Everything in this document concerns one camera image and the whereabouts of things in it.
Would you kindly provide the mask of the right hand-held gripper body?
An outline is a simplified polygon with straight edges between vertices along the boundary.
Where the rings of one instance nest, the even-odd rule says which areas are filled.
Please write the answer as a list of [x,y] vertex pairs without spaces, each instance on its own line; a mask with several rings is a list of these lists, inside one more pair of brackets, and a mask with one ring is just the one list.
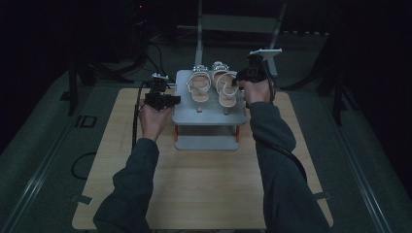
[[281,52],[281,49],[259,49],[251,51],[247,56],[248,66],[238,72],[242,75],[242,80],[240,81],[259,83],[266,78],[277,78],[278,72],[273,57]]

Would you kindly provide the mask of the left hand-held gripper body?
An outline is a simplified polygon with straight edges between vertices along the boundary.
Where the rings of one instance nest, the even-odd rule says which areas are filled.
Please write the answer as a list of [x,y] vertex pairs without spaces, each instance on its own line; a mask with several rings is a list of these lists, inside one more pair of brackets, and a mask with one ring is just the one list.
[[144,103],[157,111],[172,107],[174,105],[173,96],[165,94],[168,77],[153,73],[152,78],[149,82],[150,92],[145,94]]

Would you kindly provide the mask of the beige jewelled slingback sandal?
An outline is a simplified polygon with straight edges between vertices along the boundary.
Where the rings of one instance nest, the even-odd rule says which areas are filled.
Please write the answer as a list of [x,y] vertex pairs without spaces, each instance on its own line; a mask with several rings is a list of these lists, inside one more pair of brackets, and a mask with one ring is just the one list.
[[223,113],[229,114],[229,109],[237,103],[238,86],[232,82],[236,78],[237,73],[230,71],[226,64],[216,61],[212,65],[212,83],[219,95],[219,103],[223,107]]
[[192,69],[192,74],[187,81],[188,92],[196,103],[196,111],[202,112],[202,105],[209,100],[208,91],[211,87],[209,69],[204,65],[197,65]]

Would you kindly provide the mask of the grey two-tier shoe rack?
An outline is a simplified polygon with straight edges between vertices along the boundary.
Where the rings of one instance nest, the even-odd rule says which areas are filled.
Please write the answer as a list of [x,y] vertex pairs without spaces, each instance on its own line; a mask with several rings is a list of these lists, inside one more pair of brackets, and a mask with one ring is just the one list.
[[219,102],[219,94],[211,88],[209,99],[197,103],[187,89],[190,76],[190,70],[181,70],[176,77],[175,95],[181,97],[181,103],[172,116],[175,147],[178,150],[237,150],[240,126],[247,120],[242,95],[237,93],[236,105],[225,109]]

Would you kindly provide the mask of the person's right hand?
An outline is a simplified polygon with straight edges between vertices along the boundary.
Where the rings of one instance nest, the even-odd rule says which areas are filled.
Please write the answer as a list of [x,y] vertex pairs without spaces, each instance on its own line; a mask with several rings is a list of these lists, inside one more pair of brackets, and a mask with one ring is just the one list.
[[240,81],[237,85],[244,91],[244,100],[252,105],[256,102],[272,103],[275,96],[275,88],[271,81],[265,80],[259,83]]

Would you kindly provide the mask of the person's left hand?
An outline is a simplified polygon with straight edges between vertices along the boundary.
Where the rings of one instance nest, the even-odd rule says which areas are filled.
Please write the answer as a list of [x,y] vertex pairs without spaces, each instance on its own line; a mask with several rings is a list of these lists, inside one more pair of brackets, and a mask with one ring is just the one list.
[[142,136],[143,138],[156,141],[165,128],[167,119],[173,113],[173,108],[169,107],[157,111],[143,101],[139,103],[139,107],[138,117],[141,122]]

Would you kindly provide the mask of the white metal stand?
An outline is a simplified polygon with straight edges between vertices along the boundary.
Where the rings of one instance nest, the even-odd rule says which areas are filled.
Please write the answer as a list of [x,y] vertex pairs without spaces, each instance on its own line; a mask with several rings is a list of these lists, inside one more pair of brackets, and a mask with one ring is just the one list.
[[202,64],[203,30],[271,34],[271,42],[267,49],[274,50],[275,43],[280,33],[284,13],[287,8],[287,4],[282,3],[281,6],[277,8],[277,15],[275,17],[251,17],[205,14],[203,12],[203,6],[203,0],[198,0],[197,46],[194,59],[195,66]]

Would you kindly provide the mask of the black metal stand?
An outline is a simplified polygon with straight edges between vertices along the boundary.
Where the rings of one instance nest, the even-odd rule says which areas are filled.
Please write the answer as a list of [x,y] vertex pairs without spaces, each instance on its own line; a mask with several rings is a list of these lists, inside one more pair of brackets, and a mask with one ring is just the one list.
[[69,61],[68,76],[69,90],[64,93],[63,97],[69,101],[68,115],[71,116],[78,106],[78,76],[84,73],[87,69],[96,68],[98,71],[106,74],[108,77],[119,83],[132,83],[115,71],[100,62],[97,62],[89,57],[82,56],[80,58],[71,58]]
[[353,108],[357,109],[358,106],[345,90],[346,69],[339,60],[322,61],[321,59],[317,59],[307,77],[296,83],[283,86],[282,89],[297,90],[317,79],[321,79],[317,87],[318,95],[326,97],[332,94],[332,117],[335,123],[341,126],[341,112],[347,110],[344,98],[348,99],[349,104]]

